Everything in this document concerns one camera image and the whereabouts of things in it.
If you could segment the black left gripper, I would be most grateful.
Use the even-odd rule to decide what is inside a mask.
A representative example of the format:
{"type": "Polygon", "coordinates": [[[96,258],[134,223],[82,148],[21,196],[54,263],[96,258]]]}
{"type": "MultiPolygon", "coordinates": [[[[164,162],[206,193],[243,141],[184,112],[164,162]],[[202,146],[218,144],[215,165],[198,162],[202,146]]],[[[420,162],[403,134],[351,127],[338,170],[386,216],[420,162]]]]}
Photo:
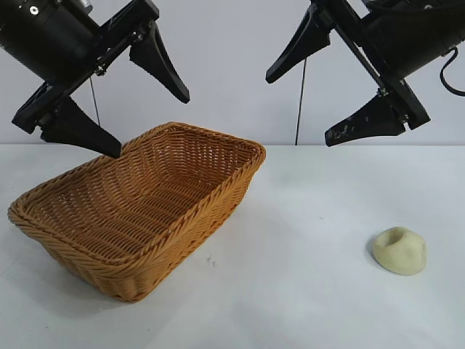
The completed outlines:
{"type": "Polygon", "coordinates": [[[41,139],[47,143],[119,158],[120,141],[69,95],[92,74],[102,75],[131,46],[130,60],[188,103],[189,89],[166,51],[158,18],[152,1],[130,1],[103,25],[93,21],[79,1],[2,1],[1,48],[44,81],[16,112],[13,124],[31,133],[39,121],[41,139]]]}

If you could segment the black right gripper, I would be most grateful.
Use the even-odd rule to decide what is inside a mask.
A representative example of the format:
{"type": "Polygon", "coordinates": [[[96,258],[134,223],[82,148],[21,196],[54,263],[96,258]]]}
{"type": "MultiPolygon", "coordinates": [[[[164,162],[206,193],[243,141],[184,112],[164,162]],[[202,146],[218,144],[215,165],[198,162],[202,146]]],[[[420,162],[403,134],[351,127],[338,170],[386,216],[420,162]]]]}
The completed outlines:
{"type": "Polygon", "coordinates": [[[347,1],[312,1],[299,27],[268,68],[267,83],[331,44],[336,31],[379,86],[376,95],[325,132],[328,147],[369,137],[398,136],[430,117],[406,77],[456,53],[455,1],[367,1],[360,17],[347,1]]]}

